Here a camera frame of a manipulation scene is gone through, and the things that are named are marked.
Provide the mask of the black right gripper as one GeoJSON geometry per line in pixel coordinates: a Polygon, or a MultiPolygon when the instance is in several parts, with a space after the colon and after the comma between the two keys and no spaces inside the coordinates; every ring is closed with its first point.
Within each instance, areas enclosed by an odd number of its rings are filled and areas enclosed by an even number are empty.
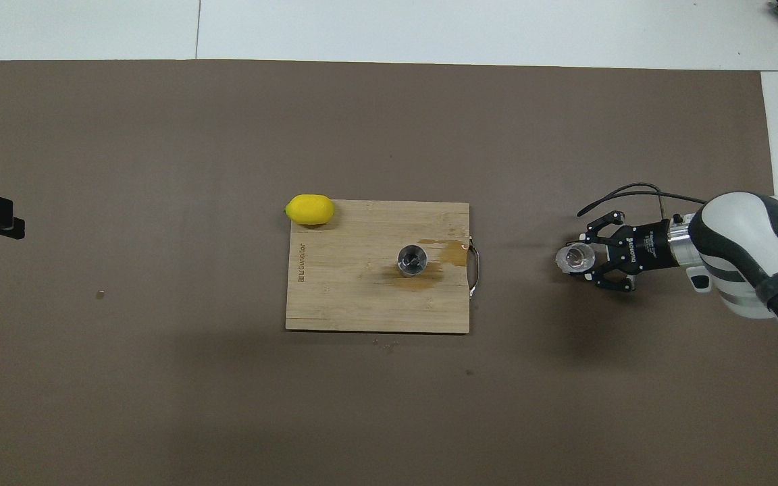
{"type": "Polygon", "coordinates": [[[624,225],[625,214],[611,211],[587,224],[586,231],[573,245],[607,246],[608,262],[583,273],[584,279],[596,288],[615,292],[633,292],[636,278],[643,271],[667,268],[666,225],[624,225]],[[611,236],[600,232],[613,225],[611,236]]]}

